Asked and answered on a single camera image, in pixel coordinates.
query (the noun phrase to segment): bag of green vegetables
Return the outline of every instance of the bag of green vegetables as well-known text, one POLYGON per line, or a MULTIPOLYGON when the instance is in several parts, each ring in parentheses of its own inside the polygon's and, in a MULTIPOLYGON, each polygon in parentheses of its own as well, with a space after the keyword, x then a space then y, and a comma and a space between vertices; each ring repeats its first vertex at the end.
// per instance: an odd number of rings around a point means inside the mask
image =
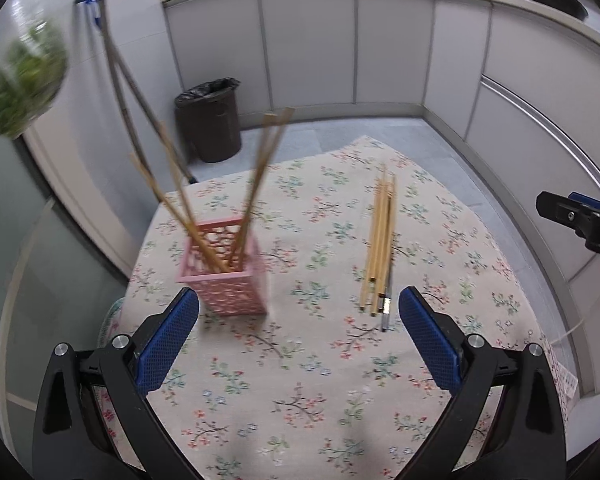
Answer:
POLYGON ((6 44, 1 39, 0 135, 15 139, 50 108, 67 70, 67 55, 60 31, 40 18, 6 44))

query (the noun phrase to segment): table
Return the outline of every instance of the table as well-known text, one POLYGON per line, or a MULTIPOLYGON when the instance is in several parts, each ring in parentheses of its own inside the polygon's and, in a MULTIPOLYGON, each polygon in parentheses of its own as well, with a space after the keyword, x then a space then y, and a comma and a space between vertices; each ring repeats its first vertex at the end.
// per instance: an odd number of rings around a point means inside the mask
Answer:
MULTIPOLYGON (((266 317, 200 317, 151 406, 209 479, 390 479, 449 399, 396 313, 390 330, 360 314, 374 179, 397 175, 394 297, 407 285, 494 346, 540 342, 554 355, 506 259, 479 218, 429 173, 369 137, 270 168, 254 212, 269 280, 266 317)), ((249 173, 187 187, 201 219, 241 211, 249 173)), ((160 206, 107 338, 132 333, 180 290, 184 232, 160 206)), ((563 413, 566 396, 558 382, 563 413)), ((494 389, 461 463, 477 455, 494 389)), ((137 464, 106 396, 122 456, 137 464)))

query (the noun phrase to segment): pink plastic container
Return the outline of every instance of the pink plastic container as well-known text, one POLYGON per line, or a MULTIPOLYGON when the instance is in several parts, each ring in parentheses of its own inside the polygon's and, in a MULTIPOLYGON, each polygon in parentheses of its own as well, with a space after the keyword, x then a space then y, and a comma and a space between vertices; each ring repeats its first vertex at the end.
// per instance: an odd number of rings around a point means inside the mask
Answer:
MULTIPOLYGON (((206 241, 227 260, 241 217, 202 222, 198 227, 206 241)), ((209 273, 198 247, 187 237, 180 272, 176 281, 196 291, 207 308, 218 316, 266 314, 267 274, 260 248, 249 230, 244 270, 209 273)))

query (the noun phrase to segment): blue gripper pad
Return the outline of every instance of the blue gripper pad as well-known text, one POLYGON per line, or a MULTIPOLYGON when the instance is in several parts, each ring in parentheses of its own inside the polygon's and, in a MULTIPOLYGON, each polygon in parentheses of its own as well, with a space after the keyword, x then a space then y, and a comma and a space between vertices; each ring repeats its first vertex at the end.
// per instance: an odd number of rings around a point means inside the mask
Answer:
POLYGON ((400 293, 398 311, 437 386, 455 395, 462 385, 462 356, 446 338, 431 307, 414 287, 408 287, 400 293))
POLYGON ((590 208, 597 209, 600 211, 600 200, 596 200, 595 198, 591 198, 590 196, 582 195, 574 191, 569 195, 569 199, 575 200, 576 202, 580 202, 584 205, 588 205, 590 208))
POLYGON ((193 290, 184 288, 174 298, 174 302, 168 307, 168 314, 138 357, 136 388, 143 397, 162 386, 198 319, 200 304, 193 290))

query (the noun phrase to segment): white tag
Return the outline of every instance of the white tag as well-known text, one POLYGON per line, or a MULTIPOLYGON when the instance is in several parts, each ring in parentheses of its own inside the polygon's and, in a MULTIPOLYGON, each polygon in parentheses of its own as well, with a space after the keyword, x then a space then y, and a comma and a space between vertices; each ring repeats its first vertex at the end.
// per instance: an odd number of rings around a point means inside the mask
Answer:
POLYGON ((564 385, 564 393, 569 399, 573 399, 578 387, 578 378, 568 371, 560 361, 556 362, 558 363, 558 378, 564 385))

